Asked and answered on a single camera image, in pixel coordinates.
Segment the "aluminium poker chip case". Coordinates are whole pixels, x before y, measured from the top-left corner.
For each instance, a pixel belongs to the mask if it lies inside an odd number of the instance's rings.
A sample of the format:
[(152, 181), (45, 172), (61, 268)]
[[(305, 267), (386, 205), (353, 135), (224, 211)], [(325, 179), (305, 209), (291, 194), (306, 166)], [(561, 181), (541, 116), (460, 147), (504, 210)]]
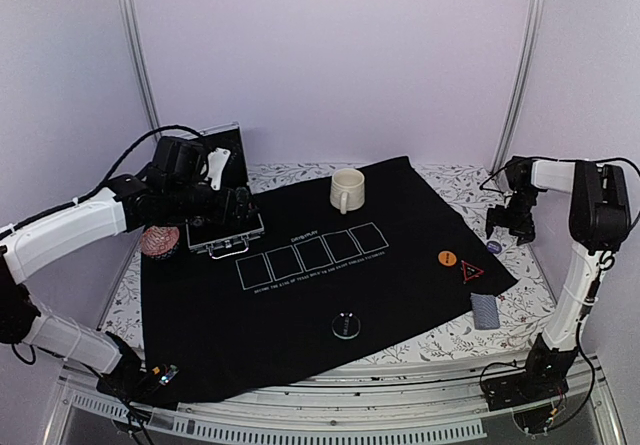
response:
[[(211, 127), (203, 130), (202, 134), (213, 150), (220, 147), (232, 153), (223, 171), (221, 188), (246, 187), (250, 190), (239, 123)], [(264, 225), (258, 210), (256, 216), (239, 226), (187, 224), (185, 230), (186, 243), (191, 252), (206, 252), (211, 259), (219, 260), (247, 252), (249, 241), (264, 234)]]

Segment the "purple small blind button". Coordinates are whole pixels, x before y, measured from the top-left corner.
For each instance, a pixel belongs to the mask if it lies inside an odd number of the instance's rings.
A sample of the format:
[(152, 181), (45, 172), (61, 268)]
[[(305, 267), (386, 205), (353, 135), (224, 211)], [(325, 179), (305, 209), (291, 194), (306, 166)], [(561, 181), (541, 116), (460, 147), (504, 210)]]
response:
[(501, 245), (496, 241), (489, 241), (486, 247), (493, 254), (499, 254), (502, 251)]

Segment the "orange big blind button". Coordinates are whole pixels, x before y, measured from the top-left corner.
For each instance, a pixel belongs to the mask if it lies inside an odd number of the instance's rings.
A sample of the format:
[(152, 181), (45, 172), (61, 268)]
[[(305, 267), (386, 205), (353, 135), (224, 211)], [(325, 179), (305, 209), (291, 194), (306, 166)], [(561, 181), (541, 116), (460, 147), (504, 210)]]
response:
[(437, 259), (441, 265), (446, 267), (453, 267), (458, 262), (456, 254), (449, 250), (439, 252)]

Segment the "clear black dealer button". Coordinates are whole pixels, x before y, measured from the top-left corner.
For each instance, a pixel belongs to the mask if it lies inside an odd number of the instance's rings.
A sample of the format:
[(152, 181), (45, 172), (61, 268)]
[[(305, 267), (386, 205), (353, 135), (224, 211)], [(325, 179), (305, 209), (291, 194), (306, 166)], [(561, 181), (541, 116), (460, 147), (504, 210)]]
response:
[(355, 339), (361, 331), (361, 321), (352, 312), (341, 312), (331, 322), (333, 335), (341, 340)]

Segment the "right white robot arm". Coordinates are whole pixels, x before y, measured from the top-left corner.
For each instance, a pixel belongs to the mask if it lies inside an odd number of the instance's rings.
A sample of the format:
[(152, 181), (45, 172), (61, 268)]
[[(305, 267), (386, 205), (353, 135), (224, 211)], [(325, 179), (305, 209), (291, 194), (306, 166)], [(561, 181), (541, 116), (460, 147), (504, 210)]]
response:
[(581, 335), (605, 273), (639, 222), (631, 211), (623, 167), (628, 159), (512, 157), (503, 167), (511, 196), (488, 210), (485, 231), (505, 228), (524, 245), (535, 238), (532, 209), (539, 194), (570, 196), (572, 252), (551, 319), (537, 335), (521, 372), (480, 383), (492, 410), (533, 403), (567, 392), (567, 374), (581, 356)]

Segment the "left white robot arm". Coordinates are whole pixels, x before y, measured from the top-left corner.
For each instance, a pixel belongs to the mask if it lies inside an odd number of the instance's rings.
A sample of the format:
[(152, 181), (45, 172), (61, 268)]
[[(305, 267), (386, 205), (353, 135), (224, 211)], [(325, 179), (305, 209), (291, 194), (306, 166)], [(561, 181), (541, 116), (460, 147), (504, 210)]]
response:
[(248, 250), (264, 231), (249, 189), (238, 124), (198, 132), (158, 129), (152, 160), (135, 175), (114, 168), (90, 192), (1, 230), (1, 341), (85, 365), (98, 388), (124, 403), (167, 385), (178, 369), (142, 368), (120, 337), (63, 318), (32, 299), (25, 282), (50, 263), (103, 238), (138, 229), (184, 231), (187, 247), (213, 259)]

